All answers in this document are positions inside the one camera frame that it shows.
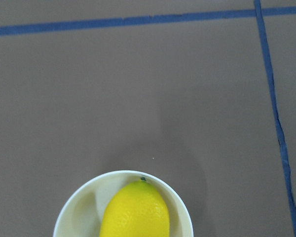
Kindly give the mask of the white bowl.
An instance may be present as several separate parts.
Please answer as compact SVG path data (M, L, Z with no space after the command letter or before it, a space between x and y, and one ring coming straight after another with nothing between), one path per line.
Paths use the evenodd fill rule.
M78 188L58 215L53 236L97 237L109 201L121 188L141 178L155 186L164 198L170 214L170 236L194 236L190 214L173 188L151 174L134 170L104 173Z

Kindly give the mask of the yellow lemon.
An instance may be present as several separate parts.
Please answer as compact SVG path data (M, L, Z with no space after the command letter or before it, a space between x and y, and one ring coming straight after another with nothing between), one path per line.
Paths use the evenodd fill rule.
M145 178L120 189L108 203L101 237L168 237L170 215L159 191Z

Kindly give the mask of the blue tape strip lengthwise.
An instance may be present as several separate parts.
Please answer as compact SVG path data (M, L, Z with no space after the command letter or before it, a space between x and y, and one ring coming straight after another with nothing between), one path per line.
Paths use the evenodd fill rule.
M296 203L295 203L293 187L292 187L292 171L291 171L290 159L288 154L288 146L285 139L285 133L282 128L280 116L278 113L276 88L275 88L275 82L274 82L274 70L272 66L271 54L270 54L270 49L269 49L269 44L267 39L265 21L263 18L263 9L261 5L261 1L255 0L254 7L255 7L256 21L257 21L257 26L259 31L259 39L260 39L261 50L263 55L264 67L265 67L267 81L268 81L269 94L270 94L271 105L273 110L277 140L279 143L281 163L282 163L282 168L284 172L284 179L285 179L290 215L292 220L293 232L294 232L294 236L296 236Z

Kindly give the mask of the blue tape strip crosswise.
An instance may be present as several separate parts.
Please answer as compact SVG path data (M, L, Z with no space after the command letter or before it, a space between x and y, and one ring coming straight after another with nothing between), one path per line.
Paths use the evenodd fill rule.
M191 21L249 18L255 16L256 11L254 9L244 9L9 25L0 26L0 37L149 24L166 24Z

